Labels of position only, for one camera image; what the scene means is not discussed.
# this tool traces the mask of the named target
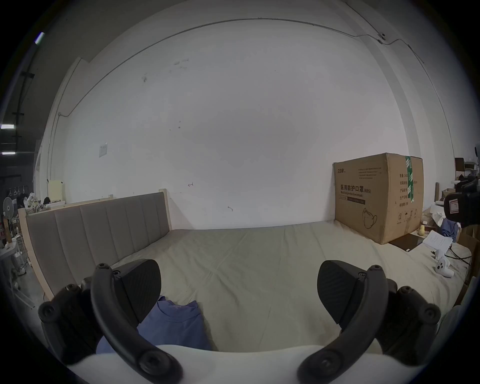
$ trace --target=bed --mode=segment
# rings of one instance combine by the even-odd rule
[[[100,261],[115,267],[137,259],[155,259],[162,276],[162,294],[177,304],[198,301],[215,350],[257,352],[327,345],[338,336],[340,328],[317,294],[317,274],[325,260],[342,260],[363,269],[379,264],[399,287],[412,286],[427,301],[438,305],[442,315],[453,307],[467,273],[466,264],[452,260],[455,275],[447,279],[435,273],[436,263],[428,246],[421,244],[407,253],[391,244],[376,244],[337,221],[270,228],[171,230],[166,191],[143,196],[146,197],[126,198],[138,200],[126,203],[127,206],[136,204],[143,215],[149,215],[148,219],[144,217],[147,234],[144,241],[134,240],[132,234],[132,248],[127,250],[118,245],[125,239],[115,233],[120,216],[125,216],[124,225],[128,223],[126,226],[132,229],[129,212],[133,211],[125,208],[123,199],[93,203],[96,207],[76,207],[68,214],[50,212],[50,221],[55,223],[59,216],[63,217],[61,225],[57,225],[63,234],[59,232],[54,256],[51,244],[46,244],[41,237],[45,235],[48,220],[39,215],[47,213],[24,220],[31,238],[25,243],[27,249],[29,244],[32,248],[37,269],[51,290],[49,295],[66,281],[48,282],[58,273],[58,267],[52,271],[52,264],[59,262],[53,261],[55,258],[66,263],[76,283],[79,276]],[[97,227],[92,228],[88,220],[85,222],[82,210],[96,212]],[[101,228],[98,212],[107,218],[108,230]],[[142,223],[141,217],[136,218],[136,223]],[[148,223],[155,230],[148,228]],[[82,224],[88,227],[84,229],[85,234],[82,234]],[[101,232],[103,239],[95,232]],[[56,241],[56,236],[50,236],[49,241]],[[72,241],[76,242],[76,253],[72,251],[73,244],[69,244]],[[111,254],[108,261],[101,260],[98,255],[102,253],[95,247],[105,252],[112,247],[110,243],[116,250],[115,256]],[[87,268],[79,262],[79,258],[85,257],[78,252],[82,247],[84,253],[88,250],[91,253]],[[453,249],[460,257],[470,255],[470,251],[459,244],[454,243]],[[74,272],[75,268],[81,268],[81,273]],[[380,352],[379,346],[374,343],[370,352]]]

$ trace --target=upholstered headboard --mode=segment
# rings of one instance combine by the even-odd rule
[[[171,229],[166,190],[34,213],[26,224],[25,245],[48,297],[91,276],[97,264],[115,264]]]

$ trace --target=cardboard box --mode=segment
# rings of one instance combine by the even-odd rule
[[[391,153],[334,163],[335,219],[379,244],[420,226],[423,161]]]
[[[447,189],[444,189],[442,191],[442,198],[441,198],[441,201],[443,201],[445,199],[445,197],[447,197],[449,194],[451,193],[455,193],[455,188],[447,188]]]

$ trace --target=blue shirt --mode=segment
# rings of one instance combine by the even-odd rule
[[[138,333],[153,345],[174,344],[184,347],[212,350],[205,333],[204,319],[196,301],[175,305],[165,296],[138,324]],[[115,352],[103,336],[96,347],[97,353]]]

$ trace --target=beige bed sheet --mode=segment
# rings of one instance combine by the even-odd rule
[[[459,256],[467,248],[453,245]],[[359,268],[383,267],[398,287],[410,285],[442,315],[460,292],[467,265],[452,260],[455,275],[435,273],[424,244],[409,253],[379,245],[337,221],[270,228],[173,230],[127,256],[155,259],[162,294],[177,304],[197,300],[214,349],[255,352],[301,345],[327,345],[339,326],[317,294],[317,274],[325,260]],[[372,345],[370,352],[380,352]]]

